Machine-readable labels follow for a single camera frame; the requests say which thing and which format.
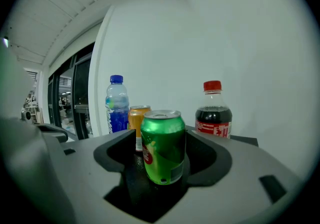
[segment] soda can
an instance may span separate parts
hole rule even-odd
[[[183,173],[186,124],[176,110],[153,110],[141,124],[146,173],[158,185],[177,182]]]
[[[140,127],[144,119],[144,114],[150,111],[150,106],[131,106],[128,114],[129,130],[135,129],[135,151],[142,152],[142,140]]]

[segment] plastic bottle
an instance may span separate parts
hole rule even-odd
[[[205,99],[195,113],[195,129],[199,132],[230,138],[232,113],[221,96],[221,82],[203,83]]]
[[[112,75],[111,84],[106,89],[105,107],[110,134],[128,128],[129,98],[123,82],[122,75]]]

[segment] blue bottle cap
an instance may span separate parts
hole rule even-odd
[[[122,75],[114,74],[110,76],[111,84],[122,84],[124,82],[124,77]]]

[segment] red bottle cap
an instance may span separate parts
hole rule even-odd
[[[204,91],[221,91],[220,81],[207,81],[203,83]]]

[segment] red label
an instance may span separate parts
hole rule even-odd
[[[150,152],[149,152],[149,150],[147,149],[147,147],[145,146],[145,145],[142,145],[142,147],[143,147],[143,159],[144,159],[144,161],[145,161],[145,163],[147,164],[147,165],[150,165],[150,164],[152,164],[152,155],[150,154]]]
[[[217,135],[219,137],[228,138],[231,128],[231,122],[224,123],[207,123],[200,122],[198,120],[195,121],[195,129],[199,132]]]

